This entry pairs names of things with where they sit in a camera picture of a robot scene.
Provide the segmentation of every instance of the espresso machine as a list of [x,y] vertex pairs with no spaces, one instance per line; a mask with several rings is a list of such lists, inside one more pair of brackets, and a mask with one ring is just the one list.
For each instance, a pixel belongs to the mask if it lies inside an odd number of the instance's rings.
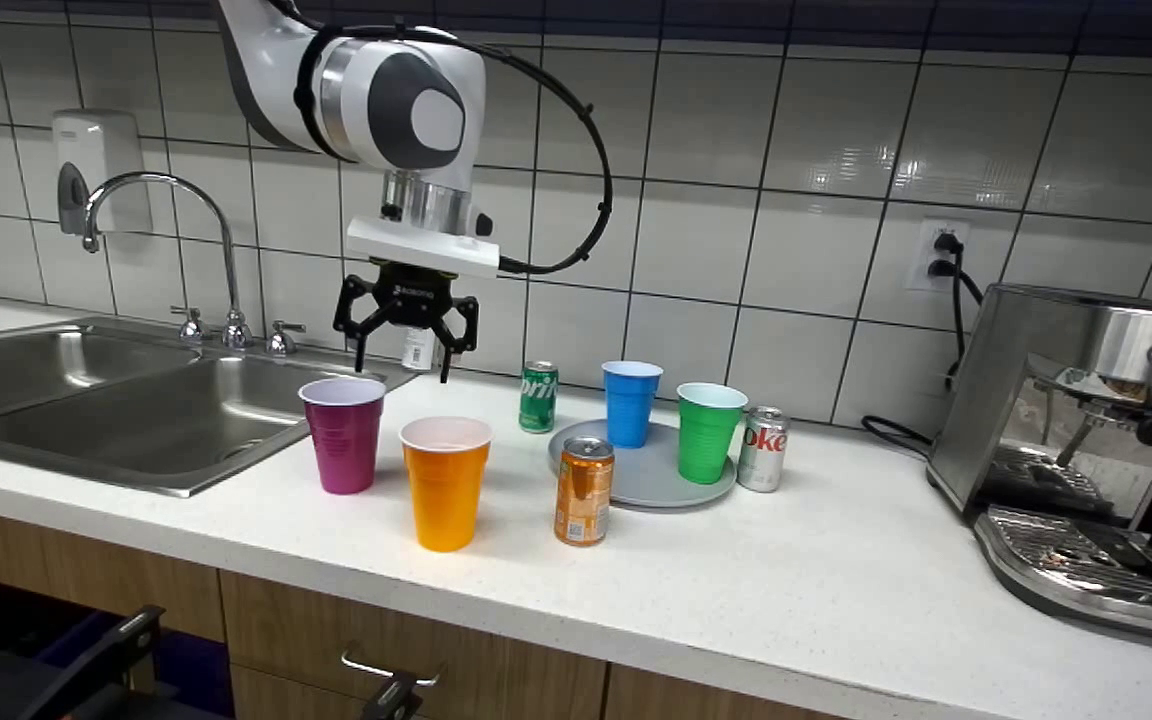
[[929,476],[1017,596],[1152,636],[1152,303],[988,287]]

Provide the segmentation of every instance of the electrical outlet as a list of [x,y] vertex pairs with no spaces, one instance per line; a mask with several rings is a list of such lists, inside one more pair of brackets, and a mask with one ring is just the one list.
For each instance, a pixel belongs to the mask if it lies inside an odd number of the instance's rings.
[[906,267],[902,267],[902,287],[906,292],[941,292],[941,287],[948,287],[948,277],[929,277],[929,267],[936,265],[936,262],[948,262],[948,253],[936,253],[936,240],[941,240],[941,232],[951,232],[965,250],[969,250],[969,225],[957,225],[957,220],[922,220],[918,225],[918,240],[917,240],[917,250],[906,253]]

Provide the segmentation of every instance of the soda can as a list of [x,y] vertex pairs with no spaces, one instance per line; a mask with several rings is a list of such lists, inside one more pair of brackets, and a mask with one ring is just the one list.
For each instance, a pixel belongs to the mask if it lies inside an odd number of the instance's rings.
[[563,544],[599,544],[606,535],[606,502],[614,457],[605,435],[571,435],[559,461],[552,534]]
[[521,388],[521,429],[552,431],[557,401],[559,401],[559,367],[552,359],[527,359]]
[[789,417],[779,408],[750,408],[743,420],[736,483],[776,493],[784,480]]

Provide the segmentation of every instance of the orange plastic cup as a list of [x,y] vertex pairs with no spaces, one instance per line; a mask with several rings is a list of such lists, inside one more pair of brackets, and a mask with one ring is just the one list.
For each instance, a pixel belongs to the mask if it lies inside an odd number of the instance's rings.
[[398,439],[419,550],[465,550],[481,521],[490,429],[466,417],[423,417]]

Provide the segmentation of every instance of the kitchen sink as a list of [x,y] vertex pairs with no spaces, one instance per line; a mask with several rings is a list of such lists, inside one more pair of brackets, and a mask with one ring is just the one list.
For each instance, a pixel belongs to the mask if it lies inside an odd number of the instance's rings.
[[347,372],[270,353],[189,359],[137,336],[72,334],[83,330],[0,340],[0,461],[138,493],[197,495],[288,447],[303,435],[296,388]]
[[193,364],[173,334],[46,325],[0,336],[0,408]]

